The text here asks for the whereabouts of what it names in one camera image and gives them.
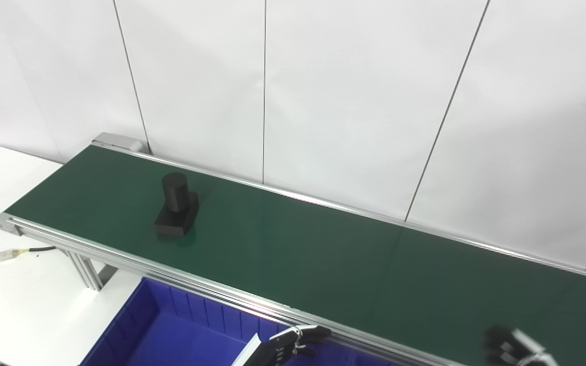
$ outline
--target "black cylinder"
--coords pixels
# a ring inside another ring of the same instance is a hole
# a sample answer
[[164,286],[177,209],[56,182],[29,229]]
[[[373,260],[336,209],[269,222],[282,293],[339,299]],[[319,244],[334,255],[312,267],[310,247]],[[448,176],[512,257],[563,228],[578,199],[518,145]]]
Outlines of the black cylinder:
[[169,173],[162,178],[164,200],[167,208],[173,212],[182,212],[189,208],[189,185],[182,173]]

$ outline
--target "black wire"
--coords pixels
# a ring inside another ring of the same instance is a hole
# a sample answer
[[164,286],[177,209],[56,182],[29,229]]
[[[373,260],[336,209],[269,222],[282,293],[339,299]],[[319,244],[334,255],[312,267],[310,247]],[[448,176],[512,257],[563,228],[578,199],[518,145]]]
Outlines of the black wire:
[[54,250],[55,247],[44,247],[44,248],[30,248],[29,252],[44,252],[45,250]]

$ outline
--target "white table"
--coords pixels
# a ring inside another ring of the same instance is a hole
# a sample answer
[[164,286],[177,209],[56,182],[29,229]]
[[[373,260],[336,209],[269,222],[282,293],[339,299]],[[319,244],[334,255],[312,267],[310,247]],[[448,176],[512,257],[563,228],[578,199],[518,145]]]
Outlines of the white table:
[[[59,167],[0,148],[0,213]],[[0,251],[42,246],[0,231]],[[102,291],[86,289],[58,250],[0,262],[0,361],[10,366],[79,364],[139,280],[117,271]]]

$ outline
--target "metal leg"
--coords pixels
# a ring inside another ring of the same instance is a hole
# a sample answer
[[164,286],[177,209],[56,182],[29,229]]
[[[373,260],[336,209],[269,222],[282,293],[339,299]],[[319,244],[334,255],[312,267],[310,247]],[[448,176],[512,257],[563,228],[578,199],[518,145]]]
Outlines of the metal leg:
[[103,282],[99,277],[98,273],[94,269],[92,262],[89,258],[83,257],[82,255],[65,251],[69,259],[72,260],[74,263],[74,267],[78,271],[78,274],[81,275],[81,280],[85,284],[88,289],[92,289],[94,291],[100,291],[103,289]]

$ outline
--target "green conveyor belt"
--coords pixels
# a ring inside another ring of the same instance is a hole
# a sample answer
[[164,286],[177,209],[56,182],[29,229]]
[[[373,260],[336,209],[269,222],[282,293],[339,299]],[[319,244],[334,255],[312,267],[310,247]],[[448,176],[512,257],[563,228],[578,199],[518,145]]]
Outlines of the green conveyor belt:
[[[160,240],[173,171],[200,211]],[[586,277],[233,181],[89,146],[6,212],[470,366],[493,324],[586,366]]]

